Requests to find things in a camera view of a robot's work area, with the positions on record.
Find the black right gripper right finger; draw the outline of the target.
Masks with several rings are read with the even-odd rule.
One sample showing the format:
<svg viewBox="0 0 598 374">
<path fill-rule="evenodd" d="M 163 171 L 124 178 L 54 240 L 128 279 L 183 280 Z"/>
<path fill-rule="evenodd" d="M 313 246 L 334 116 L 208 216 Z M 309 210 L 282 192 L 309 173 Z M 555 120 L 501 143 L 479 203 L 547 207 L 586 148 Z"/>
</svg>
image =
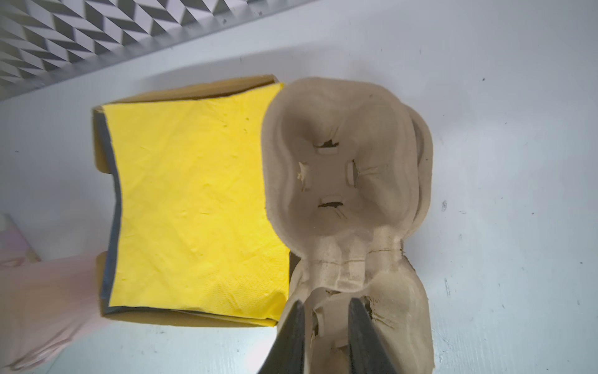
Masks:
<svg viewBox="0 0 598 374">
<path fill-rule="evenodd" d="M 348 307 L 350 373 L 397 374 L 364 303 L 352 298 Z"/>
</svg>

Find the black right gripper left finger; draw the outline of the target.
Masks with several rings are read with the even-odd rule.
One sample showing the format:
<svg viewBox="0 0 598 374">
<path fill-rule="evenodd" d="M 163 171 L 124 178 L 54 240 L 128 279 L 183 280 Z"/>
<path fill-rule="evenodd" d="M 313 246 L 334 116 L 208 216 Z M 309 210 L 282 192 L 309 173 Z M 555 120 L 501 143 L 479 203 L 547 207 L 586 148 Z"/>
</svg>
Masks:
<svg viewBox="0 0 598 374">
<path fill-rule="evenodd" d="M 296 301 L 258 374 L 303 374 L 304 367 L 305 307 Z"/>
</svg>

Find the brown pulp cup carrier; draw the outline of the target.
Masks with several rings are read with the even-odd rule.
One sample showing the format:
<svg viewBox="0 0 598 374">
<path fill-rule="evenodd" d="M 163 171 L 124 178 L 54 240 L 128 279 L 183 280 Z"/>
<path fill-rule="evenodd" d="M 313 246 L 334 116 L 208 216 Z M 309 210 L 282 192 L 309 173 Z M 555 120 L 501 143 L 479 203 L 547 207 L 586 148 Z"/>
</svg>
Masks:
<svg viewBox="0 0 598 374">
<path fill-rule="evenodd" d="M 286 85 L 262 129 L 266 213 L 299 258 L 291 299 L 305 306 L 306 369 L 347 367 L 348 306 L 390 271 L 417 212 L 417 142 L 406 106 L 375 84 Z"/>
</svg>

